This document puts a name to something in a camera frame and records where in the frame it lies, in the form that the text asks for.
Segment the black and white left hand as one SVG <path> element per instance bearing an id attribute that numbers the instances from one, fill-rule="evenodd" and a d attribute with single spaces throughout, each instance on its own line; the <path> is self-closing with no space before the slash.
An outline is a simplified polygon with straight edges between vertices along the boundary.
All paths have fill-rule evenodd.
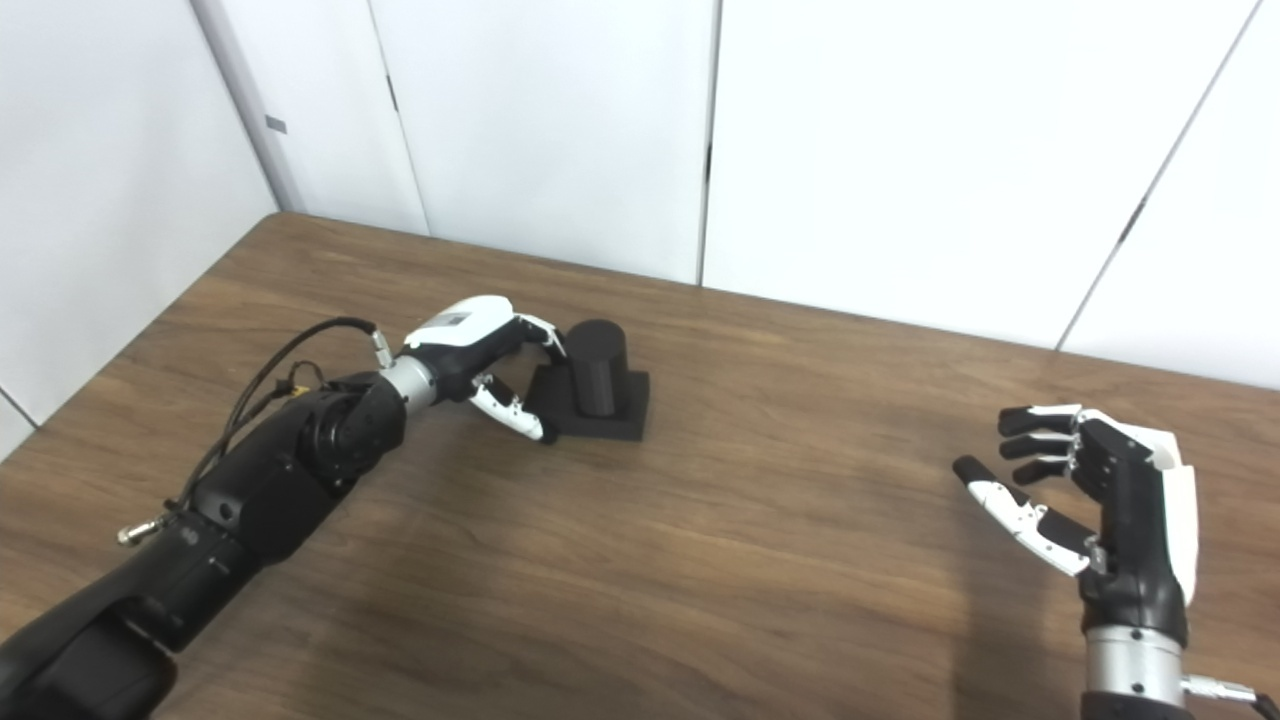
<path id="1" fill-rule="evenodd" d="M 570 359 L 563 336 L 549 322 L 516 313 L 504 296 L 475 296 L 407 334 L 381 375 L 397 388 L 411 414 L 444 401 L 466 401 L 518 434 L 553 445 L 556 427 L 526 410 L 521 397 L 490 372 L 525 345 L 544 348 L 554 364 Z"/>

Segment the black and white right hand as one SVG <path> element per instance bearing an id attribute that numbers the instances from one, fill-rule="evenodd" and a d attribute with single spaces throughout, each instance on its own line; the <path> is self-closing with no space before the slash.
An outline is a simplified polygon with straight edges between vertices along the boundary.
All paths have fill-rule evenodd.
<path id="1" fill-rule="evenodd" d="M 1187 646 L 1196 594 L 1199 519 L 1196 471 L 1169 430 L 1117 421 L 1079 404 L 998 413 L 1002 480 L 978 457 L 952 470 L 1021 547 L 1076 579 L 1084 632 L 1133 626 Z M 1036 501 L 1027 487 L 1068 478 L 1100 506 L 1094 528 Z"/>

